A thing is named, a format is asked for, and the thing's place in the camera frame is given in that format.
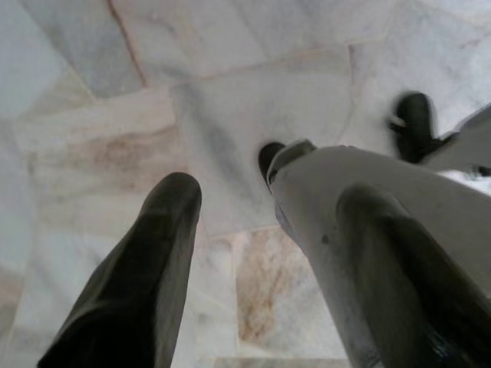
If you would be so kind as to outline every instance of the foot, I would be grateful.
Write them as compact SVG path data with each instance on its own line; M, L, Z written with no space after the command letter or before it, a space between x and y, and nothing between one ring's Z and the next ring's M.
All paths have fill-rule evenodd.
M394 132L395 144L402 160L420 163L450 140L433 138L433 120L428 96L411 93L399 100L389 128Z
M261 170L261 175L264 181L266 182L266 185L268 184L268 180L266 177L268 175L268 169L271 166L271 163L275 158L276 153L278 153L283 148L285 148L285 145L283 143L271 142L266 144L259 151L259 158L258 158L259 170Z

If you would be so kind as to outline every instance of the floor tile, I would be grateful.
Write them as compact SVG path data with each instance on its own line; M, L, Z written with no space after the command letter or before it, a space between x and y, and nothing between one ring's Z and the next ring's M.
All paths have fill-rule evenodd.
M97 97L139 90L143 81L111 1L21 0Z
M491 29L491 3L487 0L421 0L423 3L440 8L450 14L470 21L475 25Z
M217 359L213 368L348 368L346 360Z
M195 368L213 368L215 366L214 358L200 359L196 362Z
M5 358L24 275L0 269L0 363Z
M43 221L122 236L165 175L186 170L167 91L15 124Z
M114 0L149 85L221 74L265 60L228 0Z
M231 0L269 56L384 36L397 0Z
M191 309L189 298L187 298L171 368L193 368L196 365L196 357L196 315Z
M307 258L280 229L236 236L239 355L345 358Z
M43 341L51 341L51 338L51 336L47 339L45 336L35 335L30 330L15 329L4 360L2 360L2 366L3 364L5 366L14 366L15 368L32 368L36 366L36 363L44 353L44 347L41 348L40 346L48 345L49 343L43 343Z
M196 239L188 301L196 318L196 355L237 354L237 303L232 244L229 238Z
M35 198L11 126L0 121L0 269L23 275L35 240Z
M94 95L80 77L69 69L58 82L48 88L19 118L34 119L91 105Z
M259 148L303 137L336 142L351 108L343 47L171 90L210 236L275 224Z
M67 71L67 63L22 6L16 0L2 1L0 118L14 119L31 109Z
M489 103L491 87L482 76L491 65L490 44L479 28L418 2L405 2L381 46L351 47L354 75L364 76L364 82L358 85L358 105L340 143L393 154L387 115L394 99L407 90L432 98L437 134L452 130ZM373 64L368 73L364 61Z

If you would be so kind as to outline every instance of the gray pants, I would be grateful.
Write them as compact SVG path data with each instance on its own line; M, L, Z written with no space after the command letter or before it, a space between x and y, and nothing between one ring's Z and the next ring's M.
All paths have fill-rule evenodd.
M308 141L273 160L278 220L310 261L354 367L491 364L491 198L435 174L491 167L490 111L423 166Z

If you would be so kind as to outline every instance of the white marble tile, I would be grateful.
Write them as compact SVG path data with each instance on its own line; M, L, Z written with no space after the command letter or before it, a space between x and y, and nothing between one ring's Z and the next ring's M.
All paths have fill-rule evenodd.
M186 170L167 91L146 90L15 124L43 222L122 236L148 192Z
M14 330L4 359L0 363L2 363L2 366L32 368L36 366L44 353L44 348L41 349L38 345L40 345L40 342L41 345L48 345L49 343L43 343L43 341L51 341L51 338L51 336L37 336L30 330Z
M52 44L98 97L139 90L143 81L111 1L21 0Z
M196 357L237 354L236 285L228 238L196 238L188 302L196 318Z
M321 359L217 359L214 368L348 368L346 360Z
M189 302L189 293L184 305L183 319L179 328L176 349L171 368L193 368L197 361L196 315Z
M269 56L384 36L397 0L231 0Z
M491 2L488 0L421 0L471 23L491 29Z
M265 60L228 0L114 0L150 85L221 74Z
M57 83L44 93L25 111L19 119L34 119L62 111L77 109L95 102L94 95L70 68Z
M10 124L0 122L0 268L23 275L35 238L35 199Z
M0 365L5 358L8 340L22 292L23 274L0 269Z
M351 108L346 48L262 65L171 90L176 121L203 188L211 236L275 224L257 167L260 147L308 137L329 145Z
M239 355L345 359L341 340L300 248L278 227L237 236Z
M0 117L16 118L68 71L64 59L16 0L0 2Z
M418 90L429 95L437 112L436 133L453 129L463 118L491 100L491 85L483 75L491 65L491 40L480 28L419 2L405 2L373 51L355 45L351 56L358 85L358 104L341 144L394 154L386 118L401 93Z
M214 358L203 358L196 362L195 368L213 368L215 366Z

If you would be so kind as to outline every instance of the brown stain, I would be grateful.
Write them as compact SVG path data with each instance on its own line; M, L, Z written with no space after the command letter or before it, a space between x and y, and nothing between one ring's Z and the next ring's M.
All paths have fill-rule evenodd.
M23 284L24 279L20 274L0 269L0 301L8 301L16 306L21 296Z
M56 188L49 196L58 198L86 192L146 193L164 176L187 171L182 143L174 126L149 133L95 138L42 156L32 155L29 162L30 167L49 166L60 172L48 179L52 182L40 179L44 187ZM84 180L87 178L87 183L74 183L74 173L82 175Z
M241 340L264 343L274 330L278 298L288 294L302 272L295 262L299 252L279 229L252 233L252 244L237 271Z

